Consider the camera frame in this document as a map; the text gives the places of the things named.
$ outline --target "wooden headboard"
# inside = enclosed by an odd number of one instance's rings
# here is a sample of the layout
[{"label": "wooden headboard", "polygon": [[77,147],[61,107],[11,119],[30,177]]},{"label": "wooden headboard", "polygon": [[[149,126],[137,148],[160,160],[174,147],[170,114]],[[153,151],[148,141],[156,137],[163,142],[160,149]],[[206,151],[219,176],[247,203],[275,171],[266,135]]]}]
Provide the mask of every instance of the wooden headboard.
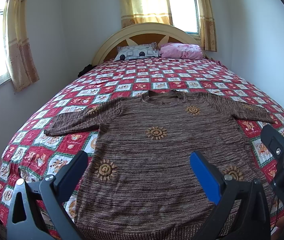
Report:
[{"label": "wooden headboard", "polygon": [[197,44],[197,41],[186,32],[171,25],[162,23],[139,23],[123,28],[109,37],[95,54],[92,65],[99,65],[104,61],[115,58],[118,46],[133,46],[156,42]]}]

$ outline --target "sweater sleeve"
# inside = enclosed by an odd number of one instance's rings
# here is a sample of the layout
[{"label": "sweater sleeve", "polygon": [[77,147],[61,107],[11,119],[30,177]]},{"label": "sweater sleeve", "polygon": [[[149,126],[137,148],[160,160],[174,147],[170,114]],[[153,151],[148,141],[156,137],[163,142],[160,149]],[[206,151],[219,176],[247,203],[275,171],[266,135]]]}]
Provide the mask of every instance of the sweater sleeve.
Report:
[{"label": "sweater sleeve", "polygon": [[234,101],[211,93],[206,93],[206,99],[218,111],[240,120],[274,123],[269,113],[262,107]]},{"label": "sweater sleeve", "polygon": [[85,132],[108,123],[121,112],[121,98],[104,102],[98,106],[79,112],[63,113],[52,119],[50,126],[44,130],[48,136],[62,136],[74,132]]}]

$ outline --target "yellow sun motif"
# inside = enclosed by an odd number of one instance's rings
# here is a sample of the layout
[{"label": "yellow sun motif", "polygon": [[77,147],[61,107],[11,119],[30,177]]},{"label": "yellow sun motif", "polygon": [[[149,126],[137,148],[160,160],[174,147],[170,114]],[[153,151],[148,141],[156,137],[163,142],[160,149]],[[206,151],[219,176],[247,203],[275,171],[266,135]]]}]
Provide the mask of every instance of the yellow sun motif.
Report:
[{"label": "yellow sun motif", "polygon": [[103,159],[99,163],[95,162],[94,165],[96,169],[94,173],[97,179],[109,181],[112,177],[116,176],[117,170],[115,169],[117,166],[113,162],[110,162],[110,160]]},{"label": "yellow sun motif", "polygon": [[186,108],[186,112],[196,116],[196,115],[198,115],[200,113],[200,109],[198,107],[196,107],[196,106],[188,106]]},{"label": "yellow sun motif", "polygon": [[152,126],[151,128],[148,128],[145,133],[146,135],[151,138],[152,140],[160,140],[167,136],[167,129],[164,129],[163,127],[158,126]]},{"label": "yellow sun motif", "polygon": [[253,110],[253,107],[250,105],[243,105],[243,108],[249,109],[249,110]]},{"label": "yellow sun motif", "polygon": [[95,106],[88,110],[88,114],[94,114],[100,109],[100,106]]},{"label": "yellow sun motif", "polygon": [[242,181],[243,178],[244,178],[240,169],[238,167],[232,166],[232,165],[227,167],[226,170],[223,173],[231,175],[233,177],[233,179],[236,179],[238,181]]}]

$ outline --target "bedspread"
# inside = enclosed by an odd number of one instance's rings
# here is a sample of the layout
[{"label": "bedspread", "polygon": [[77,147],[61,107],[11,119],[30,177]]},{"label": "bedspread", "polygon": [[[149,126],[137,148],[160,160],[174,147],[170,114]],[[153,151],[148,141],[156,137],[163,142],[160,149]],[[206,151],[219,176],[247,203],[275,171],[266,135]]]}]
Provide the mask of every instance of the bedspread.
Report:
[{"label": "bedspread", "polygon": [[[116,97],[134,97],[154,90],[167,92],[206,91],[235,101],[258,105],[267,109],[275,127],[284,136],[284,109],[263,91],[235,75],[213,60],[187,60],[146,58],[129,61],[107,61],[76,79],[41,107],[13,136],[2,154],[0,165],[0,219],[6,224],[15,182],[41,180],[47,174],[56,174],[73,156],[84,150],[90,157],[94,153],[97,131],[75,133],[61,137],[48,137],[43,130],[57,114],[81,111]],[[261,143],[260,132],[266,123],[238,120],[251,143],[252,162],[265,174],[268,182],[276,172],[276,162]],[[230,173],[239,171],[234,168]],[[64,203],[74,220],[77,185],[69,201]],[[41,201],[38,202],[50,233],[57,236],[53,224]],[[273,204],[272,216],[277,205]],[[280,202],[280,216],[284,214]]]}]

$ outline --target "knit sweater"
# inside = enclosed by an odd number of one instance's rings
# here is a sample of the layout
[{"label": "knit sweater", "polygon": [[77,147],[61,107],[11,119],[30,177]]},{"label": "knit sweater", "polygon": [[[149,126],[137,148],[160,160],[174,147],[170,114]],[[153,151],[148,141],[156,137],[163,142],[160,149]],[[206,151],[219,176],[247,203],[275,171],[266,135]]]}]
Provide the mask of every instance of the knit sweater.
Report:
[{"label": "knit sweater", "polygon": [[175,90],[55,117],[46,135],[99,129],[77,196],[77,227],[94,240],[191,239],[214,207],[190,168],[195,150],[234,179],[260,178],[269,199],[271,190],[235,118],[273,122],[255,105]]}]

